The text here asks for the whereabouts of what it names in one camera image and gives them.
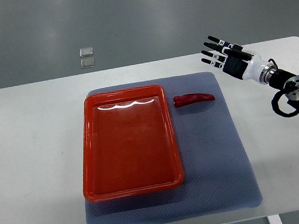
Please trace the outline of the black robot finger third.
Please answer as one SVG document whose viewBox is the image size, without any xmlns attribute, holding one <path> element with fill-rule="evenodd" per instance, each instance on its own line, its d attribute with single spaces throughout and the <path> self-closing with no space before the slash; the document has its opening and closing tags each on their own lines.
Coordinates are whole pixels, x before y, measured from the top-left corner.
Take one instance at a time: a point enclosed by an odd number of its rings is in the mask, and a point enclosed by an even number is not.
<svg viewBox="0 0 299 224">
<path fill-rule="evenodd" d="M 204 51 L 204 50 L 202 50 L 201 53 L 203 55 L 208 56 L 208 57 L 214 58 L 215 60 L 220 61 L 220 62 L 223 62 L 223 61 L 226 60 L 225 56 L 217 55 L 217 54 L 214 54 L 214 53 L 211 53 L 211 52 L 207 52 L 207 51 Z"/>
</svg>

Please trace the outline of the black robot finger lowest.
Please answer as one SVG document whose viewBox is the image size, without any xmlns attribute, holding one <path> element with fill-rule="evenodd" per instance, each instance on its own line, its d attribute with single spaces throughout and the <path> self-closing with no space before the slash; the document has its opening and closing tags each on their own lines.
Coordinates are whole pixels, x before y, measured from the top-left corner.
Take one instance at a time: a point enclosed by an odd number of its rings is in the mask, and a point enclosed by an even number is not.
<svg viewBox="0 0 299 224">
<path fill-rule="evenodd" d="M 214 61 L 214 60 L 212 61 L 212 60 L 205 59 L 205 58 L 202 58 L 201 61 L 206 64 L 209 64 L 215 68 L 218 68 L 218 69 L 223 69 L 223 67 L 224 67 L 224 63 L 221 63 L 219 61 Z"/>
</svg>

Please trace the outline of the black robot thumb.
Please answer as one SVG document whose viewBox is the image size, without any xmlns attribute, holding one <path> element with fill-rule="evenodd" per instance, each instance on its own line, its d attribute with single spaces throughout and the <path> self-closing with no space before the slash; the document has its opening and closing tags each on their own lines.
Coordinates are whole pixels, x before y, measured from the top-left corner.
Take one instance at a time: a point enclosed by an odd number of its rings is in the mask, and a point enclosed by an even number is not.
<svg viewBox="0 0 299 224">
<path fill-rule="evenodd" d="M 236 51 L 236 50 L 233 50 L 233 49 L 225 49 L 223 51 L 224 54 L 226 54 L 227 56 L 231 56 L 231 57 L 235 57 L 237 59 L 241 59 L 241 60 L 244 60 L 244 61 L 248 61 L 248 60 L 251 60 L 253 55 L 250 54 L 250 53 L 246 53 L 246 52 L 242 52 L 242 51 Z"/>
</svg>

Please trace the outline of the black robot finger topmost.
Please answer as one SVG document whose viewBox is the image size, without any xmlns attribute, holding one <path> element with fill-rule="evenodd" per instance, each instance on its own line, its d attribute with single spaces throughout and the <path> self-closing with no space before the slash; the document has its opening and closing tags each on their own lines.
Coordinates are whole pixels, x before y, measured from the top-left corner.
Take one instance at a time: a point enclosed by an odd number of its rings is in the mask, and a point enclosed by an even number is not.
<svg viewBox="0 0 299 224">
<path fill-rule="evenodd" d="M 231 44 L 225 40 L 221 40 L 219 38 L 213 37 L 213 36 L 208 36 L 207 38 L 208 38 L 208 40 L 210 40 L 220 46 L 224 46 L 224 47 L 232 47 L 233 46 L 233 44 Z"/>
</svg>

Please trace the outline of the black robot finger second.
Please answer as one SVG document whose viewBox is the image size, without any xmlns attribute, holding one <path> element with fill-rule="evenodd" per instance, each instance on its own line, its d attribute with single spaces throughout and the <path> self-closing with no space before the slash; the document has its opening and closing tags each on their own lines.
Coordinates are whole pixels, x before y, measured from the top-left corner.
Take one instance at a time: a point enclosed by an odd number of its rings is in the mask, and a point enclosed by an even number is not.
<svg viewBox="0 0 299 224">
<path fill-rule="evenodd" d="M 229 45 L 224 40 L 219 40 L 217 44 L 204 42 L 203 45 L 214 51 L 220 52 L 221 54 L 229 49 Z"/>
</svg>

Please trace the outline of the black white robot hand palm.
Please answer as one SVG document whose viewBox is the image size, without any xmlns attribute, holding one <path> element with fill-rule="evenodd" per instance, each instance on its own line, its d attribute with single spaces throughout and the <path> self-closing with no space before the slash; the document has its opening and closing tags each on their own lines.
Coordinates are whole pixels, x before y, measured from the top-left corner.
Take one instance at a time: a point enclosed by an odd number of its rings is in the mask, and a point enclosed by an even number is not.
<svg viewBox="0 0 299 224">
<path fill-rule="evenodd" d="M 224 67 L 222 70 L 224 73 L 240 80 L 264 78 L 264 63 L 256 52 L 237 44 L 229 47 L 229 49 L 250 53 L 253 57 L 251 60 L 244 61 L 223 53 L 226 57 L 226 60 L 223 61 Z"/>
</svg>

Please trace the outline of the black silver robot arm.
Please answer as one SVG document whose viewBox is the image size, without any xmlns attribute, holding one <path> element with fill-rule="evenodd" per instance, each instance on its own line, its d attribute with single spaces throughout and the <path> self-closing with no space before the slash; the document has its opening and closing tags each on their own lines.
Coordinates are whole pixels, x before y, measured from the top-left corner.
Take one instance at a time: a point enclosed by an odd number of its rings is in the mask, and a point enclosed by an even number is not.
<svg viewBox="0 0 299 224">
<path fill-rule="evenodd" d="M 299 75 L 279 68 L 274 59 L 263 61 L 258 53 L 225 40 L 207 37 L 203 45 L 213 52 L 202 50 L 207 58 L 201 61 L 221 69 L 239 80 L 254 80 L 277 89 L 271 100 L 274 113 L 284 118 L 299 114 Z"/>
</svg>

